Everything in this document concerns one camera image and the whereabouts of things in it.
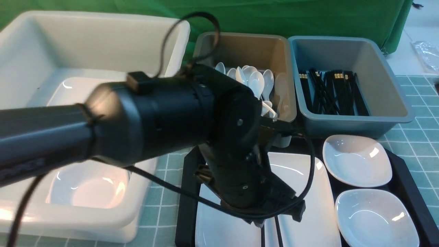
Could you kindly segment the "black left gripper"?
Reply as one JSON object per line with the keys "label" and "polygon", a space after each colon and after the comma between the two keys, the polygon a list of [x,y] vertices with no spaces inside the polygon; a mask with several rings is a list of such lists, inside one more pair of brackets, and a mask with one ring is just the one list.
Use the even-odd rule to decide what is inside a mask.
{"label": "black left gripper", "polygon": [[[246,154],[227,153],[208,144],[199,145],[206,162],[195,172],[196,179],[221,199],[221,206],[243,215],[268,215],[296,202],[296,192],[275,175],[268,155],[254,146]],[[290,215],[301,222],[306,210],[301,200]]]}

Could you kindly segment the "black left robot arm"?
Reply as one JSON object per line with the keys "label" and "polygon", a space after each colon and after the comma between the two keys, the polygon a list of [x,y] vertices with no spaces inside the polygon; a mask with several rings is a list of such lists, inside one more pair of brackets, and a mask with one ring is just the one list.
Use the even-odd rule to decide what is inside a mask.
{"label": "black left robot arm", "polygon": [[[284,214],[300,222],[303,196],[270,170],[269,134],[287,122],[262,117],[251,89],[195,64],[174,77],[131,72],[99,84],[85,103],[1,111],[1,186],[89,159],[124,168],[249,223]],[[220,205],[154,178],[134,164],[198,146],[195,172]]]}

